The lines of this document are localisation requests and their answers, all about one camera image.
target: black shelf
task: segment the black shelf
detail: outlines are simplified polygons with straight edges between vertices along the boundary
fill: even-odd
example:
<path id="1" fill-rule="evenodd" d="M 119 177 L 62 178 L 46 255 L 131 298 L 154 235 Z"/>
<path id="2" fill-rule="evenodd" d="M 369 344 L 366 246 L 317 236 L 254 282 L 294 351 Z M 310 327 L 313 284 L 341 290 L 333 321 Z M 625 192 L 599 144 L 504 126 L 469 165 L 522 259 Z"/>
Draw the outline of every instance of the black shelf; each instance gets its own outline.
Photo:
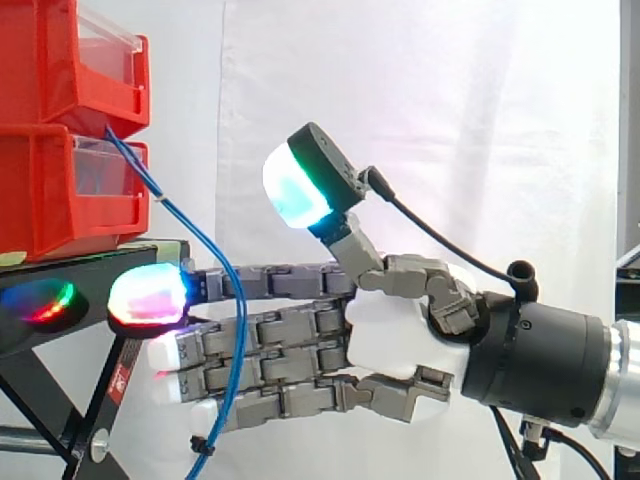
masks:
<path id="1" fill-rule="evenodd" d="M 108 440 L 124 398 L 141 341 L 115 337 L 84 414 L 33 348 L 105 321 L 109 290 L 121 273 L 159 261 L 180 262 L 188 255 L 186 242 L 159 241 L 154 246 L 153 241 L 145 241 L 103 254 L 0 269 L 0 291 L 56 278 L 73 283 L 88 302 L 88 310 L 79 321 L 52 333 L 35 332 L 0 307 L 0 389 L 33 426 L 0 426 L 0 451 L 58 456 L 66 463 L 63 480 L 129 478 L 108 452 L 105 439 Z"/>

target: clear bin window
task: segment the clear bin window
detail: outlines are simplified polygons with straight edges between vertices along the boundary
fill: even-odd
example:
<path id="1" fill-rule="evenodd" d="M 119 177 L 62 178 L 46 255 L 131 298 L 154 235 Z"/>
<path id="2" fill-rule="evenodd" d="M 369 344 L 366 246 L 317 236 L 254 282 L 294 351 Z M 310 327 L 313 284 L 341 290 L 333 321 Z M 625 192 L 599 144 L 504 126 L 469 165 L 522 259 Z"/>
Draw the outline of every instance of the clear bin window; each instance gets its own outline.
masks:
<path id="1" fill-rule="evenodd" d="M 142 40 L 92 10 L 78 5 L 80 61 L 91 70 L 135 85 L 134 54 Z"/>
<path id="2" fill-rule="evenodd" d="M 74 136 L 73 158 L 78 195 L 135 195 L 135 172 L 106 140 Z M 132 147 L 142 158 L 141 148 Z"/>

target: black cable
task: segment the black cable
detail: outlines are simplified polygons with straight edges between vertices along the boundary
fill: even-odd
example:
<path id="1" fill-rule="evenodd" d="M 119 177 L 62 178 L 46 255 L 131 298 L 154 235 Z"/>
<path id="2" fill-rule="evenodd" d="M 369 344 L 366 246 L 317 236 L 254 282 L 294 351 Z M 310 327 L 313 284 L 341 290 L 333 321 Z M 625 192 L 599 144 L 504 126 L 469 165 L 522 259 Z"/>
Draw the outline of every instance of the black cable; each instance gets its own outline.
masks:
<path id="1" fill-rule="evenodd" d="M 586 449 L 584 445 L 581 445 L 571 437 L 567 437 L 564 433 L 551 428 L 545 429 L 542 436 L 548 438 L 552 442 L 563 443 L 574 450 L 578 455 L 586 460 L 591 468 L 593 468 L 600 480 L 611 480 L 611 477 L 602 464 L 589 450 Z"/>
<path id="2" fill-rule="evenodd" d="M 456 254 L 461 259 L 465 260 L 469 264 L 476 267 L 478 270 L 491 275 L 499 280 L 507 282 L 509 285 L 514 285 L 514 278 L 502 273 L 495 268 L 490 267 L 482 263 L 477 258 L 469 255 L 467 252 L 457 247 L 444 236 L 434 230 L 429 224 L 416 215 L 409 207 L 396 198 L 396 194 L 391 188 L 391 185 L 385 180 L 380 171 L 376 167 L 369 167 L 361 174 L 361 179 L 367 183 L 371 189 L 376 192 L 383 200 L 391 203 L 396 207 L 404 216 L 411 220 L 418 228 L 433 238 L 440 245 Z"/>
<path id="3" fill-rule="evenodd" d="M 509 463 L 511 463 L 511 468 L 516 479 L 540 480 L 540 474 L 533 465 L 533 462 L 525 457 L 520 450 L 520 447 L 518 446 L 515 438 L 513 438 L 511 429 L 509 428 L 507 421 L 502 416 L 502 413 L 500 413 L 500 410 L 494 406 L 490 406 L 489 408 L 491 409 L 491 413 L 493 413 L 496 425 L 498 426 L 498 432 L 500 433 L 502 444 L 507 452 L 507 457 L 509 458 Z"/>

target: blue cable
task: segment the blue cable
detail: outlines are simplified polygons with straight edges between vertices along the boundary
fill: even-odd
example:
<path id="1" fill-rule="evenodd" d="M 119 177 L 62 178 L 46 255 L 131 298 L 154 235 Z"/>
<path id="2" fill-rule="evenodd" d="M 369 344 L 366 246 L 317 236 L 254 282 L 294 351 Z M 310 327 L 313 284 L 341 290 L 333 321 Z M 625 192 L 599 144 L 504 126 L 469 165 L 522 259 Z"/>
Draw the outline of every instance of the blue cable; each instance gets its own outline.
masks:
<path id="1" fill-rule="evenodd" d="M 162 205 L 180 223 L 182 223 L 187 228 L 187 230 L 189 230 L 198 240 L 200 240 L 200 242 L 202 242 L 202 244 L 216 257 L 216 259 L 222 264 L 222 267 L 231 280 L 231 285 L 233 286 L 233 290 L 235 292 L 236 301 L 236 344 L 233 351 L 231 371 L 229 372 L 229 386 L 227 387 L 227 391 L 225 392 L 222 407 L 218 412 L 216 421 L 213 424 L 211 432 L 209 433 L 209 437 L 207 438 L 207 447 L 213 448 L 227 422 L 229 414 L 231 413 L 231 408 L 233 407 L 233 402 L 235 400 L 235 397 L 238 395 L 238 390 L 240 388 L 240 377 L 242 374 L 243 359 L 246 351 L 246 339 L 249 324 L 247 319 L 247 297 L 242 286 L 242 281 L 240 280 L 235 269 L 233 268 L 227 257 L 224 255 L 224 253 L 222 253 L 220 248 L 215 243 L 213 243 L 213 241 L 197 225 L 195 225 L 171 200 L 164 196 L 162 189 L 156 183 L 153 177 L 151 177 L 151 174 L 149 173 L 147 167 L 145 167 L 145 165 L 140 161 L 138 156 L 129 145 L 115 136 L 113 130 L 111 130 L 111 127 L 107 127 L 106 138 L 118 149 L 120 154 L 124 157 L 125 161 L 136 172 L 145 186 L 158 199 L 158 201 L 162 203 Z M 187 474 L 186 480 L 197 479 L 198 475 L 202 472 L 207 459 L 208 456 L 204 454 L 200 455 L 195 461 L 191 471 Z"/>

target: white curtain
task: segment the white curtain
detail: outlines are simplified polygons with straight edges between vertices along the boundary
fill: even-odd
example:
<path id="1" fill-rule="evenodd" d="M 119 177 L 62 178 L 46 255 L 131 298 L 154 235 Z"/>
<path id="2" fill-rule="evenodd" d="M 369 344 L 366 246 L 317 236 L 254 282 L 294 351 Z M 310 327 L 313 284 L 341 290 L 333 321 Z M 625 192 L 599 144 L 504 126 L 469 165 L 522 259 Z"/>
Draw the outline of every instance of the white curtain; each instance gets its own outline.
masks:
<path id="1" fill-rule="evenodd" d="M 261 181 L 267 155 L 313 120 L 466 250 L 498 268 L 533 262 L 541 301 L 611 319 L 618 23 L 595 0 L 226 2 L 217 240 L 242 263 L 327 258 Z M 375 199 L 357 213 L 383 251 L 453 260 Z M 573 455 L 552 448 L 545 478 L 589 478 Z M 225 436 L 215 460 L 211 478 L 513 478 L 488 410 L 458 397 L 427 424 L 271 423 Z"/>

